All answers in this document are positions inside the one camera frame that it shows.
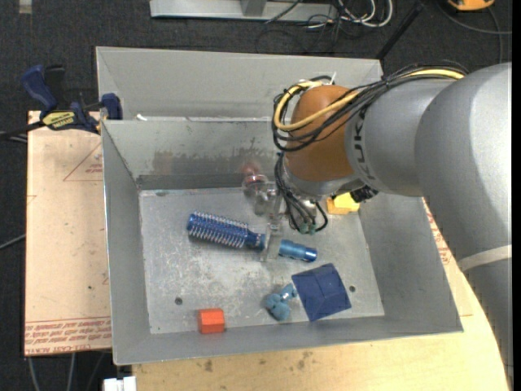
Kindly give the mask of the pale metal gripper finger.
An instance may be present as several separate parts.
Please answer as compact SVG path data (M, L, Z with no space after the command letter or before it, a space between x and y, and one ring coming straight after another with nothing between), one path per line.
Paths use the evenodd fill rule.
M265 232L265 248L260 253L260 261L275 261L279 256L282 228L279 224L269 223Z

